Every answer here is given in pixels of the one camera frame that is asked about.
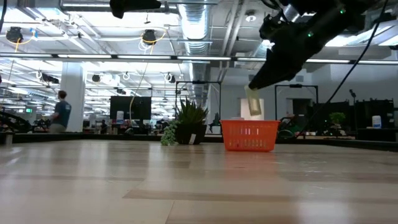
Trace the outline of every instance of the man in blue shirt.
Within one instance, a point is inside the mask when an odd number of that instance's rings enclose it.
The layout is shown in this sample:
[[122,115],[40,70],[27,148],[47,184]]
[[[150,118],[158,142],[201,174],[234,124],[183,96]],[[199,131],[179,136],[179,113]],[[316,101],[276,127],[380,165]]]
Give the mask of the man in blue shirt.
[[51,115],[52,123],[49,132],[52,134],[63,133],[67,130],[70,112],[72,106],[65,101],[67,93],[63,90],[58,92],[58,99],[60,100],[57,105],[55,105],[55,112]]

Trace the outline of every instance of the wooden floor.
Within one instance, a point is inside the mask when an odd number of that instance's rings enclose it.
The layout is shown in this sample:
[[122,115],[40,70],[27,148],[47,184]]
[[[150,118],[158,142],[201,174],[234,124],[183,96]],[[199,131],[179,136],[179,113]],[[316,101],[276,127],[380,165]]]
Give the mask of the wooden floor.
[[65,141],[0,148],[4,224],[397,224],[398,154]]

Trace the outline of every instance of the metal frame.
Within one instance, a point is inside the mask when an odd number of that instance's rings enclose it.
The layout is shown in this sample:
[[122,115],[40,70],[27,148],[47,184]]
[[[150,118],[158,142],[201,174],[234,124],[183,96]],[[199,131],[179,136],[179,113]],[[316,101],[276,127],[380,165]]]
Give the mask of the metal frame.
[[289,87],[289,88],[303,88],[303,87],[310,87],[315,89],[315,97],[317,98],[317,103],[319,103],[319,95],[318,95],[318,86],[317,85],[275,85],[275,120],[278,120],[278,102],[277,102],[277,89],[278,87]]
[[175,82],[175,118],[177,119],[177,92],[179,91],[178,89],[178,84],[180,83],[192,83],[196,85],[206,85],[206,84],[218,84],[220,86],[220,93],[218,95],[219,98],[219,107],[218,107],[218,114],[221,117],[221,82],[208,82],[208,81],[176,81]]

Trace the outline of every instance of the ceiling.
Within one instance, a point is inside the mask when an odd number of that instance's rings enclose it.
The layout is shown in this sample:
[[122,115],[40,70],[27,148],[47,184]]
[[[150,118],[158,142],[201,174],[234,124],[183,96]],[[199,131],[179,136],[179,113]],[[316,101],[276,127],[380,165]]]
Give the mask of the ceiling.
[[[126,54],[126,55],[186,55],[186,38],[183,34],[181,26],[181,18],[178,13],[178,7],[175,2],[184,2],[189,0],[169,1],[170,13],[161,12],[127,12],[123,19],[115,18],[109,11],[108,7],[101,5],[109,3],[109,1],[82,1],[82,0],[64,0],[62,6],[58,6],[58,1],[46,2],[45,6],[34,5],[35,7],[10,6],[7,9],[5,23],[0,34],[1,52],[18,52],[18,53],[42,53],[42,54]],[[233,4],[239,3],[236,15],[233,14]],[[228,47],[231,46],[231,55],[252,56],[262,40],[259,37],[259,27],[262,24],[262,18],[268,13],[275,13],[271,9],[266,8],[261,1],[253,0],[220,0],[207,1],[207,7],[210,8],[209,28],[210,33],[202,40],[209,43],[208,55],[220,56],[222,51],[224,38],[228,25],[231,22],[232,32],[228,37]],[[242,20],[239,23],[239,15],[241,11],[252,10],[255,21],[247,21],[246,15],[243,13]],[[373,46],[369,49],[365,59],[382,60],[391,55],[391,50],[386,45],[395,45],[398,42],[398,27],[395,26],[396,21],[383,23],[379,28],[379,34],[373,42]],[[16,45],[10,43],[6,38],[6,31],[10,27],[21,27],[25,44]],[[147,29],[155,30],[155,35],[160,39],[153,49],[145,47],[142,44],[141,35]],[[233,32],[237,29],[236,37],[233,39]],[[356,59],[363,49],[370,31],[361,32],[359,34],[341,35],[331,41],[314,58],[321,59]],[[14,90],[6,88],[7,83],[3,82],[3,95],[8,98],[22,97],[24,100],[6,101],[7,105],[25,104],[37,105],[45,102],[43,99],[54,100],[56,92],[59,90],[58,85],[51,88],[39,88],[39,86],[47,86],[48,83],[40,81],[38,71],[58,78],[61,81],[62,61],[55,60],[23,60],[0,58],[0,70],[3,81],[8,80],[8,85],[24,85],[24,88],[16,88]],[[238,85],[248,82],[248,74],[256,73],[261,63],[240,63],[230,65],[224,85]],[[190,63],[187,61],[177,63],[143,63],[143,62],[102,62],[90,61],[83,62],[83,66],[87,71],[87,90],[86,90],[86,113],[97,111],[98,113],[109,113],[109,97],[118,95],[115,89],[103,88],[106,83],[95,83],[92,81],[93,75],[100,76],[119,76],[118,85],[121,88],[129,88],[128,94],[137,92],[141,96],[156,96],[159,100],[168,98],[169,103],[174,100],[175,84],[166,81],[167,74],[174,75],[177,80],[191,81]],[[219,63],[210,63],[211,72],[207,81],[218,81],[220,74]],[[317,69],[311,65],[306,65],[305,73],[312,72]],[[142,88],[146,90],[135,91],[139,81],[144,74]],[[194,90],[191,85],[186,86],[187,91],[183,91],[182,95],[192,96]],[[43,114],[48,114],[52,108],[48,110],[40,110]],[[171,115],[172,107],[167,110]]]

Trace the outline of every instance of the black plant pot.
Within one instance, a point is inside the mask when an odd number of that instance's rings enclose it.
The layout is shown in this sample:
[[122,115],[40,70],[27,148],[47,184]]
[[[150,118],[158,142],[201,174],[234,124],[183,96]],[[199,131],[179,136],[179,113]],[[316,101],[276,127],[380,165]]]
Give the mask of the black plant pot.
[[175,130],[175,138],[179,144],[189,144],[192,134],[196,134],[193,144],[200,144],[206,134],[205,124],[179,124]]

